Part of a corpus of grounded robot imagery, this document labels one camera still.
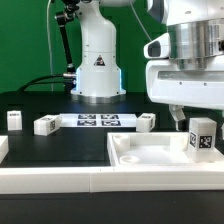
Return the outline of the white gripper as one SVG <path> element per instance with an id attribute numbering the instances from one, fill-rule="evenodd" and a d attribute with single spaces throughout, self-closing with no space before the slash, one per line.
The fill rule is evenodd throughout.
<path id="1" fill-rule="evenodd" d="M 183 106 L 224 110 L 224 56 L 207 60 L 205 70 L 181 71 L 171 60 L 151 60 L 146 66 L 147 94 L 152 102 L 170 104 L 179 130 L 185 119 Z M 224 111 L 222 111 L 224 140 Z"/>

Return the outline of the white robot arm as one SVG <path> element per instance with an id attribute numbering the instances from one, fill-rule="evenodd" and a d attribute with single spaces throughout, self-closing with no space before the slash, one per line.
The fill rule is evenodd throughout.
<path id="1" fill-rule="evenodd" d="M 134 1 L 79 3 L 82 63 L 71 91 L 75 99 L 106 103 L 125 95 L 116 64 L 116 28 L 99 8 Z M 150 100 L 167 104 L 175 121 L 185 118 L 185 106 L 224 115 L 224 0 L 147 0 L 147 12 L 167 28 L 144 46 Z"/>

